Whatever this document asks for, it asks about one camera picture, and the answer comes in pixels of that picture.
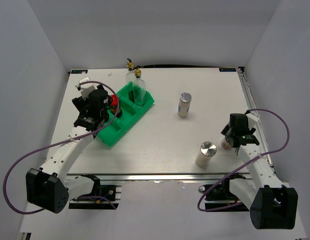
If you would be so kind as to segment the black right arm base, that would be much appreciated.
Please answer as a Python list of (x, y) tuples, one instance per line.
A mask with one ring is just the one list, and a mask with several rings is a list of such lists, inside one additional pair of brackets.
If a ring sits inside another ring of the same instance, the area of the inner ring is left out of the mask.
[(239, 198), (232, 194), (229, 190), (230, 180), (234, 179), (244, 179), (246, 177), (242, 174), (236, 173), (231, 177), (228, 177), (225, 181), (219, 183), (214, 187), (205, 197), (204, 197), (204, 206), (205, 209), (215, 209), (227, 207), (233, 204), (240, 203), (237, 206), (233, 206), (227, 209), (216, 210), (216, 212), (248, 212), (249, 209), (241, 203)]

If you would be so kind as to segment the clear glass bottle gold spout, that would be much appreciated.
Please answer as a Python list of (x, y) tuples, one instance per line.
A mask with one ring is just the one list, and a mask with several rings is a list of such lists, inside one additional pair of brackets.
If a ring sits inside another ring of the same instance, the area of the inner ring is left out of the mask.
[(139, 107), (142, 107), (146, 101), (146, 83), (142, 79), (142, 71), (139, 65), (134, 70), (134, 76), (135, 80), (132, 84), (134, 103)]

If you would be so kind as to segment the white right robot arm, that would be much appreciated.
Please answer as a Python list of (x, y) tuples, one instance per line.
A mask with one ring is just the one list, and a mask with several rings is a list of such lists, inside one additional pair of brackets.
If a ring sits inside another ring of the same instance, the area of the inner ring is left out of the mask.
[(242, 150), (243, 162), (254, 185), (234, 173), (221, 184), (221, 195), (231, 200), (235, 196), (249, 210), (253, 226), (258, 229), (292, 230), (295, 227), (298, 193), (286, 187), (259, 153), (259, 141), (254, 135), (259, 116), (252, 112), (232, 113), (222, 130), (224, 143), (236, 152)]

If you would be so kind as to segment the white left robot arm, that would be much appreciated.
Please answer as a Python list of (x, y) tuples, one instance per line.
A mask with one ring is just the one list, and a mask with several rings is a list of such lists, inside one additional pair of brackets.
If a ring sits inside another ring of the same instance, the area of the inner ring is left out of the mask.
[(99, 178), (92, 174), (66, 179), (77, 158), (109, 120), (111, 98), (104, 87), (89, 83), (79, 86), (79, 90), (81, 96), (72, 99), (79, 115), (68, 142), (61, 144), (49, 160), (38, 169), (31, 168), (25, 176), (27, 201), (55, 214), (60, 213), (70, 200), (94, 200), (101, 194)]

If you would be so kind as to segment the white lid spice jar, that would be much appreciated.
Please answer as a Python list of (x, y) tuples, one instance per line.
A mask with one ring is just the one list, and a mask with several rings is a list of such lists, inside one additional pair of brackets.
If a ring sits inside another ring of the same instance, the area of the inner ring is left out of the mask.
[(220, 142), (221, 146), (225, 149), (225, 150), (231, 150), (232, 146), (230, 144), (230, 141), (228, 139), (227, 136), (224, 136), (223, 139)]

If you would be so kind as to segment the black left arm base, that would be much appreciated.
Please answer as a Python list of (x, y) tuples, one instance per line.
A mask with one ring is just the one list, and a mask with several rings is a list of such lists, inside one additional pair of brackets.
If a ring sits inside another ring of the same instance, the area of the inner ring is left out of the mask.
[(65, 182), (69, 189), (69, 209), (116, 210), (121, 199), (121, 186), (101, 183), (92, 174), (82, 174)]

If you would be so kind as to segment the glass bottle with dark sauce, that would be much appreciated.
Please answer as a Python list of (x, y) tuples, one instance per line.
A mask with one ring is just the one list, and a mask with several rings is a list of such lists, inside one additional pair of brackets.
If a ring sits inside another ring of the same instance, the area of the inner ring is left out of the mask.
[(133, 92), (133, 82), (135, 81), (135, 75), (134, 75), (134, 64), (130, 58), (127, 58), (127, 74), (125, 75), (125, 82), (127, 86), (127, 94), (129, 100), (134, 103), (134, 92)]

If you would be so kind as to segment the red cap sauce bottle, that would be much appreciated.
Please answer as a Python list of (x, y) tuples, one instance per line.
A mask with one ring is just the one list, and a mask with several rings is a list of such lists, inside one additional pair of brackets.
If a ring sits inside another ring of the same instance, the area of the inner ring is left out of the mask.
[(122, 108), (120, 107), (120, 101), (117, 99), (117, 97), (114, 94), (110, 95), (110, 106), (109, 106), (110, 113), (115, 115), (115, 113), (117, 112), (118, 106), (119, 106), (119, 109), (118, 109), (118, 113), (116, 117), (120, 118), (123, 114)]

